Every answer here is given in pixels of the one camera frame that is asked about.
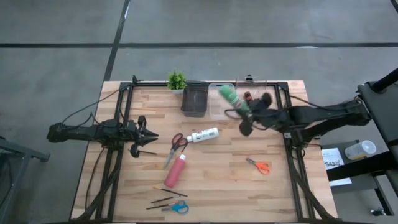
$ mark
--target orange scissors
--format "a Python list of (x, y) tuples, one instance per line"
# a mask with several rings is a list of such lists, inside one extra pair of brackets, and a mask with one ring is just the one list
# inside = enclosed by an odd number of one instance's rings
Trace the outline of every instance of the orange scissors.
[(252, 159), (247, 158), (246, 161), (250, 162), (251, 164), (255, 165), (258, 169), (259, 172), (262, 174), (269, 174), (269, 166), (268, 163), (266, 162), (255, 162)]

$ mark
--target scissors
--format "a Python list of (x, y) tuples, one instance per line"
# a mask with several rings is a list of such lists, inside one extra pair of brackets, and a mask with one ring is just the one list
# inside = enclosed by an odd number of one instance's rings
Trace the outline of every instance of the scissors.
[(246, 161), (250, 162), (251, 164), (255, 165), (258, 169), (259, 172), (262, 174), (269, 174), (269, 166), (268, 163), (266, 162), (255, 162), (252, 159), (247, 158)]
[(167, 157), (166, 161), (164, 162), (164, 166), (163, 169), (167, 167), (167, 165), (169, 164), (170, 160), (173, 158), (173, 155), (175, 153), (175, 151), (181, 147), (184, 146), (184, 148), (182, 150), (185, 149), (185, 147), (188, 144), (188, 141), (186, 138), (182, 137), (183, 135), (181, 133), (176, 134), (173, 139), (172, 139), (172, 148), (170, 149), (170, 154)]
[(170, 204), (170, 205), (173, 205), (173, 206), (171, 206), (169, 208), (162, 208), (162, 211), (171, 211), (171, 210), (173, 210), (173, 211), (175, 211), (175, 212), (177, 212), (179, 214), (185, 214), (185, 213), (187, 213), (189, 211), (188, 205), (183, 200), (181, 200), (181, 201), (179, 201), (177, 203)]

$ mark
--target pink bottle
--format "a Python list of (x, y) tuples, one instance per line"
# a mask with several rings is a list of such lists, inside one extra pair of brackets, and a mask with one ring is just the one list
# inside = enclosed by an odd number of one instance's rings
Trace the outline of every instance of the pink bottle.
[(164, 180), (164, 185), (168, 187), (174, 187), (176, 181), (180, 177), (182, 170), (185, 167), (185, 155), (181, 154), (181, 156), (174, 161), (172, 168), (169, 170), (169, 174)]

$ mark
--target green bottle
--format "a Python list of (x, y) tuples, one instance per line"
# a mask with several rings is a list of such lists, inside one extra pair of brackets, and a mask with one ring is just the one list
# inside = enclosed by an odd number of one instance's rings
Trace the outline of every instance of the green bottle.
[(234, 90), (230, 89), (228, 85), (221, 86), (218, 92), (238, 111), (242, 113), (250, 112), (249, 106), (246, 101), (239, 99)]

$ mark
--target black container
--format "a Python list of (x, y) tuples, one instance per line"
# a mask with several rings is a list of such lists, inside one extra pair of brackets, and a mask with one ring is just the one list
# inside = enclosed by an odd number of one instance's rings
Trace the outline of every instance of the black container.
[(208, 83), (201, 81), (185, 81), (182, 98), (182, 113), (187, 117), (201, 118), (207, 110)]

